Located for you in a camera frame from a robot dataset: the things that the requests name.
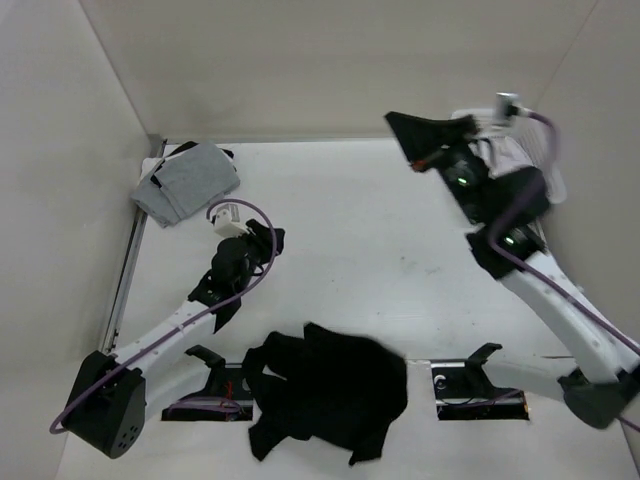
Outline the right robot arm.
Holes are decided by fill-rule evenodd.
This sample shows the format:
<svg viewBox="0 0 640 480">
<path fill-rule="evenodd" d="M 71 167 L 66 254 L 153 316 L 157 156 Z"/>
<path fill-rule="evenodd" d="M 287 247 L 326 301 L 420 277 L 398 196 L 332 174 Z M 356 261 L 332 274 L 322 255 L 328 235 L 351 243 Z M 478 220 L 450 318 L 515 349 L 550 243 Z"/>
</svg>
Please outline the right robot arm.
<svg viewBox="0 0 640 480">
<path fill-rule="evenodd" d="M 559 134 L 553 122 L 510 106 L 482 126 L 471 114 L 447 120 L 391 111 L 385 121 L 408 166 L 435 171 L 471 223 L 477 263 L 523 301 L 568 350 L 559 360 L 511 360 L 498 344 L 464 362 L 473 394 L 532 392 L 562 402 L 588 426 L 619 421 L 639 394 L 639 346 L 565 275 L 535 225 L 551 210 Z"/>
</svg>

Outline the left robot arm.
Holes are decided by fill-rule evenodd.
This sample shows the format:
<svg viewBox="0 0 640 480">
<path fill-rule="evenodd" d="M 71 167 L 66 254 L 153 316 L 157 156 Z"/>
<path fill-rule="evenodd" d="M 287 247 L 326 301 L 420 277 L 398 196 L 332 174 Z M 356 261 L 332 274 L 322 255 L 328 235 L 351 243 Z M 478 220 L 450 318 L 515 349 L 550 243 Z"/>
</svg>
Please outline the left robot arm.
<svg viewBox="0 0 640 480">
<path fill-rule="evenodd" d="M 51 432 L 69 432 L 117 459 L 154 415 L 192 393 L 219 395 L 225 361 L 204 342 L 239 311 L 283 252 L 284 239 L 284 229 L 251 219 L 240 235 L 220 241 L 209 270 L 176 312 L 115 352 L 94 351 L 83 360 Z"/>
</svg>

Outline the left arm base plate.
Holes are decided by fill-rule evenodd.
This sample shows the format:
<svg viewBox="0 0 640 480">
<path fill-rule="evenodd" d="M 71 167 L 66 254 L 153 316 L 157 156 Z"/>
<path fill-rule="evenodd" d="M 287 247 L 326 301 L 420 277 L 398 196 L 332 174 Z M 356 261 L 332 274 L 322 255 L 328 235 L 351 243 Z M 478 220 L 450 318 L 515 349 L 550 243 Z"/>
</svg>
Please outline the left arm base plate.
<svg viewBox="0 0 640 480">
<path fill-rule="evenodd" d="M 252 422 L 254 398 L 240 363 L 213 371 L 205 387 L 173 401 L 161 413 L 165 422 Z"/>
</svg>

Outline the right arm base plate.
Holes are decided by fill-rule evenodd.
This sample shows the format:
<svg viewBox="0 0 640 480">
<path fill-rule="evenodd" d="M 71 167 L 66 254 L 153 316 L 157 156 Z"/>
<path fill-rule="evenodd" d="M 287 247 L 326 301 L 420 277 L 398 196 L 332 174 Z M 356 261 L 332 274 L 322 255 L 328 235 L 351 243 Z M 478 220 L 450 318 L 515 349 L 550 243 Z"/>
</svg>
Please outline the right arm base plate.
<svg viewBox="0 0 640 480">
<path fill-rule="evenodd" d="M 522 391 L 490 385 L 463 361 L 432 362 L 430 369 L 440 421 L 530 419 Z"/>
</svg>

